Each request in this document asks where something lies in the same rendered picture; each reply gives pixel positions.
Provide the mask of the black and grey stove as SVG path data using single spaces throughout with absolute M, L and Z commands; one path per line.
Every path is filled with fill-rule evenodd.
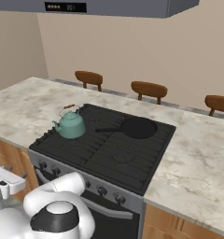
M 158 131 L 147 139 L 135 139 L 121 132 L 97 133 L 95 130 L 118 128 L 127 118 L 136 116 L 91 104 L 85 104 L 79 113 L 86 132 L 78 139 L 65 139 L 52 128 L 29 146 L 28 154 L 34 168 L 40 169 L 38 163 L 42 161 L 47 164 L 45 169 L 76 168 L 93 174 L 111 170 L 130 176 L 144 196 L 175 126 L 153 120 Z M 146 210 L 143 196 L 141 239 Z

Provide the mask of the grey range hood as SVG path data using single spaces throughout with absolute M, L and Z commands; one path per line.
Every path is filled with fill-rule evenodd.
M 169 18 L 200 0 L 0 0 L 0 11 Z

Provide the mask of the wooden cupboard door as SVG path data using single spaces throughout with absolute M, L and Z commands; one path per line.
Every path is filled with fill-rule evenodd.
M 142 239 L 178 239 L 175 217 L 153 205 L 146 205 Z
M 224 239 L 224 236 L 211 232 L 201 226 L 191 223 L 183 218 L 177 219 L 177 227 L 180 232 L 188 235 L 192 239 Z
M 12 168 L 12 172 L 19 175 L 20 167 L 20 150 L 2 140 L 0 140 L 0 165 Z
M 18 176 L 25 176 L 26 187 L 24 190 L 14 195 L 19 201 L 23 201 L 25 195 L 38 187 L 38 181 L 35 175 L 35 168 L 31 164 L 28 152 L 21 148 L 12 149 L 13 172 Z

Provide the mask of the black frying pan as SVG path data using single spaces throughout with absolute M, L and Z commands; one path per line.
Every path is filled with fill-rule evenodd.
M 147 139 L 158 131 L 156 123 L 142 117 L 129 117 L 118 128 L 96 129 L 97 133 L 121 132 L 131 138 Z

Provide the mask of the black oven door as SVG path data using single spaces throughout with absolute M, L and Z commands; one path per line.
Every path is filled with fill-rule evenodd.
M 91 171 L 81 171 L 76 168 L 59 168 L 61 170 L 58 176 L 54 176 L 51 169 L 35 168 L 36 176 L 39 185 L 43 185 L 53 179 L 60 178 L 66 173 L 77 172 L 82 175 L 84 180 L 89 180 L 91 186 L 86 189 L 81 195 L 88 199 L 106 199 L 111 203 L 115 203 L 122 209 L 133 213 L 132 219 L 109 218 L 96 211 L 91 210 L 96 223 L 96 229 L 91 239 L 141 239 L 142 227 L 142 211 L 143 211 L 143 193 L 136 185 L 130 176 L 123 176 L 121 173 L 112 173 L 111 170 L 100 174 Z M 102 197 L 98 194 L 97 189 L 104 187 L 107 190 L 107 195 Z M 115 200 L 115 194 L 120 194 L 125 197 L 124 204 L 118 204 Z

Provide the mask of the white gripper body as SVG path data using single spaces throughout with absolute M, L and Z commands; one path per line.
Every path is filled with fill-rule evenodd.
M 0 190 L 3 195 L 14 195 L 25 189 L 25 179 L 0 167 Z

